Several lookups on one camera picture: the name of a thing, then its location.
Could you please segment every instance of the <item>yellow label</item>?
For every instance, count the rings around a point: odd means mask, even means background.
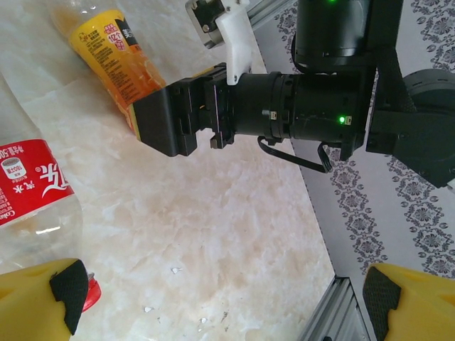
[[[70,44],[101,79],[140,139],[130,104],[166,83],[139,47],[122,12],[106,11],[90,19],[73,32]]]

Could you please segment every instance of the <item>black rubber pad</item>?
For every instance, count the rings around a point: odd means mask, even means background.
[[[84,264],[76,261],[53,276],[49,284],[55,300],[65,304],[65,324],[71,335],[74,335],[88,292],[88,277]]]
[[[369,270],[363,285],[363,299],[378,341],[384,341],[389,333],[388,313],[397,309],[400,295],[401,288],[385,274],[375,267]]]

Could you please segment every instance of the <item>red label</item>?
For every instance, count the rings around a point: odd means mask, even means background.
[[[72,194],[44,140],[0,146],[0,227]]]

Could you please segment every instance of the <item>small debris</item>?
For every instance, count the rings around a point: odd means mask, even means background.
[[[226,317],[229,315],[229,313],[227,311],[224,312],[223,314],[223,318],[221,319],[221,323],[223,323],[223,321],[226,319]]]
[[[172,268],[171,271],[173,272],[174,275],[178,274],[180,271],[182,271],[182,268]]]

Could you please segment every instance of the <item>marble table surface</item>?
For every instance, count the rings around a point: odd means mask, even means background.
[[[119,4],[169,83],[223,61],[184,4]],[[161,155],[134,138],[42,1],[2,0],[0,17],[0,68],[80,199],[82,260],[103,290],[72,340],[296,340],[333,278],[298,167],[251,137],[210,150],[209,131],[191,157]]]

